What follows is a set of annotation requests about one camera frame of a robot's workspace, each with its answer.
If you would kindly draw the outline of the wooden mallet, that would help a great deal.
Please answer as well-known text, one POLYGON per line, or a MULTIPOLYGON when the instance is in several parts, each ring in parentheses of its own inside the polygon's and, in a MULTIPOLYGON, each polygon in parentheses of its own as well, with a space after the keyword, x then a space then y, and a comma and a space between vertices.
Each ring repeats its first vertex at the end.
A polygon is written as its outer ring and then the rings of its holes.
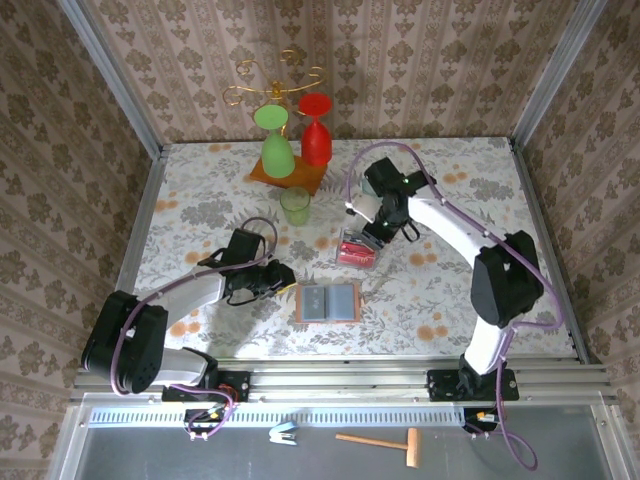
POLYGON ((335 438, 362 445, 402 450, 405 452, 405 464, 407 467, 417 469, 420 466, 422 436, 417 428, 408 429, 405 442, 394 442, 345 433, 336 433, 335 438))

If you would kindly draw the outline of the tan leather card holder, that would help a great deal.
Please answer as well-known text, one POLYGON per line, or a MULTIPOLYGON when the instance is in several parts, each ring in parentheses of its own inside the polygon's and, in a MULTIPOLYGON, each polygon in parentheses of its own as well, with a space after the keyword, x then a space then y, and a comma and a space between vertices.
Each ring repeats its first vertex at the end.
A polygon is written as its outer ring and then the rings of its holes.
POLYGON ((358 323, 360 321, 359 286, 352 284, 311 285, 323 286, 326 290, 326 319, 324 321, 305 322, 301 319, 301 290, 296 289, 296 322, 300 324, 358 323))

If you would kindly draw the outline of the green plastic cup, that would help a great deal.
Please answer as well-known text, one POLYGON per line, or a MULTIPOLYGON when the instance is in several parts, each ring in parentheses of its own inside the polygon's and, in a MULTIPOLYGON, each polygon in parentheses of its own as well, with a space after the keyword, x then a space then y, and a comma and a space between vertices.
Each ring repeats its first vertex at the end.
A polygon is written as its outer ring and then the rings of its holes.
POLYGON ((286 220, 293 226, 305 225, 310 217, 311 196, 303 187, 290 187, 280 196, 286 220))

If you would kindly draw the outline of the grey card with white mark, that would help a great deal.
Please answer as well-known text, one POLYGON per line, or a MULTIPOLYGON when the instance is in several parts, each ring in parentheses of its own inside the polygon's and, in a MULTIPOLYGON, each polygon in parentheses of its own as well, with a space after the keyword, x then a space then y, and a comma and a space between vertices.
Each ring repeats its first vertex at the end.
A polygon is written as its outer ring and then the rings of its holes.
POLYGON ((305 322, 326 319, 326 290, 323 286, 304 286, 301 290, 301 319, 305 322))

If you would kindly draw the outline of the aluminium frame post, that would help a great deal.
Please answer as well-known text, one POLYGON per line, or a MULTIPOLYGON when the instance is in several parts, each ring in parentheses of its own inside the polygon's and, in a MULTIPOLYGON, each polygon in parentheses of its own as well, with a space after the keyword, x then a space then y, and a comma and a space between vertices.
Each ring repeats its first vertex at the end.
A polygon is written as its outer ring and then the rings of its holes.
POLYGON ((542 73, 511 136, 524 147, 548 110, 569 70, 576 61, 608 0, 579 0, 549 62, 542 73))
POLYGON ((85 0, 58 0, 72 27, 98 68, 118 105, 153 162, 161 157, 162 143, 147 120, 142 103, 135 95, 111 51, 103 29, 98 25, 85 0))

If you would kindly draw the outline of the gold glass rack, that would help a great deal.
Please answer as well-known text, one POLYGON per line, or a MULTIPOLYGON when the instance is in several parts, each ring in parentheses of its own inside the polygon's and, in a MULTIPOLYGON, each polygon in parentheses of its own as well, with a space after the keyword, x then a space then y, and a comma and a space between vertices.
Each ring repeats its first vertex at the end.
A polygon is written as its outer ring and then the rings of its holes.
MULTIPOLYGON (((253 120, 255 112, 260 107, 268 104, 276 104, 284 107, 290 117, 291 105, 289 102, 289 96, 292 94, 298 94, 301 99, 305 94, 316 93, 318 92, 316 88, 325 83, 328 78, 326 69, 321 66, 311 66, 305 75, 309 78, 307 83, 295 87, 289 87, 284 80, 279 80, 268 74, 264 74, 263 77, 267 81, 264 88, 259 89, 250 86, 232 85, 224 90, 223 100, 227 105, 235 106, 245 102, 250 94, 256 94, 263 97, 264 101, 252 113, 253 120)), ((296 112, 303 115, 299 111, 299 102, 296 112)), ((287 128, 289 125, 289 117, 287 124, 282 129, 282 134, 288 141, 287 128)), ((282 189, 303 187, 310 195, 314 195, 319 189, 320 183, 327 171, 328 164, 320 167, 309 165, 302 157, 301 147, 299 154, 295 154, 294 151, 293 154, 295 159, 294 171, 288 177, 276 179, 269 177, 265 173, 261 161, 260 150, 259 159, 253 167, 253 170, 248 174, 248 178, 252 181, 261 182, 282 189)))

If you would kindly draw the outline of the clear acrylic box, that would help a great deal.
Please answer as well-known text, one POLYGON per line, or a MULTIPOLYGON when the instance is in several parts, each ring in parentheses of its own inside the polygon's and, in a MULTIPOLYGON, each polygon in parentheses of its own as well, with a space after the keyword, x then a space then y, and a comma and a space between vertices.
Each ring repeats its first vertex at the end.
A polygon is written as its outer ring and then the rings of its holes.
MULTIPOLYGON (((341 245, 343 240, 360 241, 357 238, 357 233, 358 233, 358 231, 354 231, 354 230, 348 229, 348 228, 344 228, 344 229, 341 230, 340 239, 339 239, 339 242, 338 242, 338 246, 336 248, 336 259, 337 259, 337 256, 338 256, 338 252, 340 251, 340 245, 341 245)), ((376 268, 376 266, 377 266, 377 264, 378 264, 378 262, 380 260, 380 257, 381 257, 380 251, 374 251, 374 252, 377 255, 377 260, 376 260, 375 267, 373 269, 371 269, 371 270, 374 270, 376 268)))

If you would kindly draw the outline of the floral patterned tablecloth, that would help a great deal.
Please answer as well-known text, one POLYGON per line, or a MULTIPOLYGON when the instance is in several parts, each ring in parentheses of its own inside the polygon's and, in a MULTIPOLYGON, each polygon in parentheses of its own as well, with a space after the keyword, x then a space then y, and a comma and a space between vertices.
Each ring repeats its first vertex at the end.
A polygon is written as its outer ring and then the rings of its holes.
POLYGON ((360 228, 344 208, 343 177, 357 186, 363 171, 388 157, 403 173, 425 167, 439 190, 495 233, 535 226, 508 142, 503 138, 410 139, 376 148, 367 140, 333 145, 333 157, 311 199, 310 219, 289 224, 278 188, 252 181, 257 143, 185 144, 170 152, 137 274, 145 292, 187 273, 226 246, 246 225, 276 243, 277 258, 300 284, 357 283, 358 323, 300 324, 293 291, 242 306, 225 302, 192 311, 172 326, 166 343, 217 358, 458 356, 476 322, 469 264, 445 241, 423 231, 385 247, 374 270, 336 264, 341 230, 360 228))

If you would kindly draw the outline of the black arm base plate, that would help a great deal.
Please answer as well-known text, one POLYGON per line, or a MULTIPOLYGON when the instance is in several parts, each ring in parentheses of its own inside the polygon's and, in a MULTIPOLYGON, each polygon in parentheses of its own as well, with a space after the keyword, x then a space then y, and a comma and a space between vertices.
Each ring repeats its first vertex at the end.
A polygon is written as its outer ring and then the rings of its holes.
POLYGON ((500 386, 503 400, 516 401, 520 398, 512 370, 503 370, 500 383, 497 380, 496 371, 481 376, 466 369, 432 369, 426 373, 426 387, 433 402, 495 402, 497 386, 500 386))
POLYGON ((165 402, 225 402, 220 395, 204 393, 204 390, 226 392, 235 402, 247 402, 250 391, 251 374, 248 371, 217 371, 207 374, 193 389, 196 393, 185 392, 175 387, 164 387, 162 400, 165 402))

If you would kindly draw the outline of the metal tray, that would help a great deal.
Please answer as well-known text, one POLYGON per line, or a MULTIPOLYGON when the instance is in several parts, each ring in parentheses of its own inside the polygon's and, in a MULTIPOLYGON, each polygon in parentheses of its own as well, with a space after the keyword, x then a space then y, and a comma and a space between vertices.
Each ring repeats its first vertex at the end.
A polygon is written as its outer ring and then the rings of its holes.
POLYGON ((47 480, 640 480, 620 409, 511 405, 507 426, 476 435, 462 427, 299 426, 296 446, 272 428, 225 425, 207 440, 180 428, 91 428, 93 409, 151 402, 84 401, 68 410, 47 480), (405 452, 337 440, 336 433, 405 442, 421 432, 420 466, 405 452))

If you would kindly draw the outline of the green wine glass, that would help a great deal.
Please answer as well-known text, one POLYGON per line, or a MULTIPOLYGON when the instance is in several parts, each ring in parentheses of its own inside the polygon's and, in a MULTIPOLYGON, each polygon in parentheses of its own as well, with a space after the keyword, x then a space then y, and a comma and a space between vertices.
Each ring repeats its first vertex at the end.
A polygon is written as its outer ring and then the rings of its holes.
POLYGON ((295 159, 282 129, 288 122, 287 110, 276 104, 260 107, 254 114, 256 125, 269 134, 263 142, 261 161, 265 173, 276 179, 288 177, 295 169, 295 159))

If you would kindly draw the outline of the aluminium frame rail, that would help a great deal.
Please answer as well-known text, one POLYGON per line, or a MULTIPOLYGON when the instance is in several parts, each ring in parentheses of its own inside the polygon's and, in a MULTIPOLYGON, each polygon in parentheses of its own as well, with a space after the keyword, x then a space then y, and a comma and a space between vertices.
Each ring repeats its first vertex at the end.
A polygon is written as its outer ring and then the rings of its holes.
POLYGON ((171 145, 164 146, 160 151, 159 157, 152 163, 149 170, 149 175, 116 281, 116 290, 123 290, 128 293, 134 291, 146 239, 171 149, 171 145))
POLYGON ((571 298, 565 284, 565 275, 562 262, 556 256, 554 244, 547 226, 545 214, 540 200, 537 197, 536 187, 527 167, 522 148, 512 139, 509 139, 510 149, 514 157, 515 167, 518 171, 521 186, 527 199, 527 204, 533 219, 534 226, 540 241, 541 250, 549 271, 550 280, 556 293, 564 325, 570 333, 574 350, 578 360, 583 364, 598 365, 600 361, 589 351, 587 342, 583 338, 581 327, 571 303, 571 298))
MULTIPOLYGON (((454 359, 349 359, 349 360, 223 360, 218 370, 248 371, 251 374, 249 402, 295 405, 359 405, 378 402, 390 405, 411 403, 459 403, 485 405, 493 402, 433 402, 426 387, 426 373, 432 369, 456 369, 454 359)), ((514 359, 506 368, 515 374, 520 398, 496 399, 509 405, 532 406, 614 404, 615 388, 600 365, 570 359, 514 359)))

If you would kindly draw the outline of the blue stapler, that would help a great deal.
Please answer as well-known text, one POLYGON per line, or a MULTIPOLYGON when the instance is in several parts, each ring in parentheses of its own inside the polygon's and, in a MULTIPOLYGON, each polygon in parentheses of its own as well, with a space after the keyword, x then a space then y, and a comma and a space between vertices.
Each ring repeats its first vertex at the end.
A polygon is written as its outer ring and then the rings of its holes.
POLYGON ((294 421, 280 423, 269 430, 269 441, 274 444, 296 446, 298 425, 294 421))

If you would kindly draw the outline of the red wine glass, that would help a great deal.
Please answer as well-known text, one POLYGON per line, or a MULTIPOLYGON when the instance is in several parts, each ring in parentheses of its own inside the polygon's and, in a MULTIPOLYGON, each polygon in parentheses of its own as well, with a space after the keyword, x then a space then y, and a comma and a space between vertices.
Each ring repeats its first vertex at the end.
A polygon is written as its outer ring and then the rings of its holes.
POLYGON ((299 111, 311 118, 311 123, 302 134, 301 153, 303 159, 314 167, 325 166, 332 158, 331 134, 320 121, 331 107, 329 96, 319 92, 305 94, 299 102, 299 111))

